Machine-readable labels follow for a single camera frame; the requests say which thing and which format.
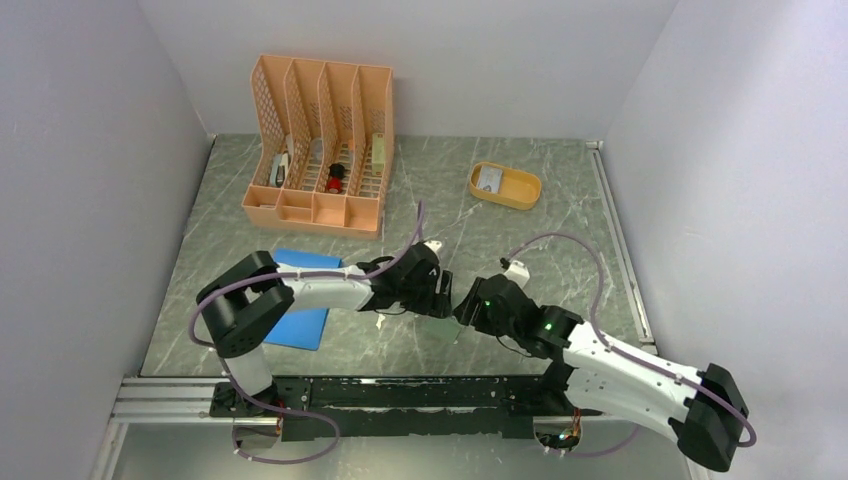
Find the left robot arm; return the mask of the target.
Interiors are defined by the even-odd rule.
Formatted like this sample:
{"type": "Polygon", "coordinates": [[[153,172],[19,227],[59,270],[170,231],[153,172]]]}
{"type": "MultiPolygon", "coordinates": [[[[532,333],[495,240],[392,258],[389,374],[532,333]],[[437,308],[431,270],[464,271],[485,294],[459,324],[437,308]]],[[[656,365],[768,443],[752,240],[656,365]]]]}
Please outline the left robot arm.
{"type": "Polygon", "coordinates": [[[447,318],[453,275],[425,242],[396,256],[335,269],[298,268],[256,251],[196,296],[198,318],[226,372],[239,385],[237,403],[261,416],[273,409],[277,388],[261,345],[289,312],[313,309],[387,310],[447,318]]]}

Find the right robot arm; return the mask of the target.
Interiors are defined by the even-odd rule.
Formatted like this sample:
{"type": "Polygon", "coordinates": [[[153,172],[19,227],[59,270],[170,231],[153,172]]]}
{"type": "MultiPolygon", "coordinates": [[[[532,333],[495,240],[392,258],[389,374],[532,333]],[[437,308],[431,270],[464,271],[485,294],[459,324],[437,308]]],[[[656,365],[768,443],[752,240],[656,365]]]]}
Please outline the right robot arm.
{"type": "Polygon", "coordinates": [[[596,333],[574,312],[537,305],[503,274],[477,278],[453,315],[548,361],[539,398],[550,413],[574,406],[626,419],[716,472],[729,470],[742,445],[749,409],[732,374],[719,365],[699,370],[596,333]]]}

